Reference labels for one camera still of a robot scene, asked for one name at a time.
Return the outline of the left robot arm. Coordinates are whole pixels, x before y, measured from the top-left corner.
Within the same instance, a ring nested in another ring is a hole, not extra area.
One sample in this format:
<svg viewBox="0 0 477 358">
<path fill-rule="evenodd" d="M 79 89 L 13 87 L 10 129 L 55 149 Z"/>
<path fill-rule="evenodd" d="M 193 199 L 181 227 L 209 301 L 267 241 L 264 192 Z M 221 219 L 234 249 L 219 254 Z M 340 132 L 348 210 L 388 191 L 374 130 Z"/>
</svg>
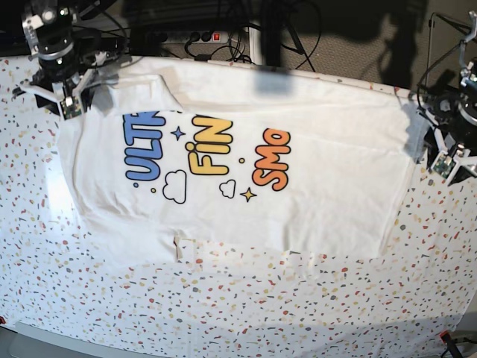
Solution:
<svg viewBox="0 0 477 358">
<path fill-rule="evenodd" d="M 476 177 L 476 59 L 465 60 L 467 44 L 476 41 L 476 12 L 469 12 L 470 26 L 433 13 L 430 28 L 434 27 L 436 17 L 460 32 L 468 30 L 462 40 L 426 66 L 416 91 L 417 114 L 429 123 L 424 136 L 427 169 L 451 186 Z M 440 89 L 431 89 L 426 86 L 431 71 L 456 51 L 460 66 L 458 87 L 445 84 Z"/>
</svg>

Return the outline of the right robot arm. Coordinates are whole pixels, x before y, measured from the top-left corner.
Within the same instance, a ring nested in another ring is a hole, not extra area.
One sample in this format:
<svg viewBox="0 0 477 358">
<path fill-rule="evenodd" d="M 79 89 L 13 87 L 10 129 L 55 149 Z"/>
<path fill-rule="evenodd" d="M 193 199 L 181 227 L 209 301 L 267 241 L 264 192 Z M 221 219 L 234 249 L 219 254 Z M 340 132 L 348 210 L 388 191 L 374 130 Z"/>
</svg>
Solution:
<svg viewBox="0 0 477 358">
<path fill-rule="evenodd" d="M 125 29 L 101 7 L 89 6 L 105 15 L 121 34 L 111 38 L 95 28 L 77 26 L 78 1 L 29 1 L 22 14 L 22 27 L 30 59 L 39 69 L 12 91 L 14 98 L 34 95 L 39 108 L 46 108 L 63 120 L 82 116 L 90 107 L 94 81 L 101 68 L 115 63 L 127 48 Z"/>
</svg>

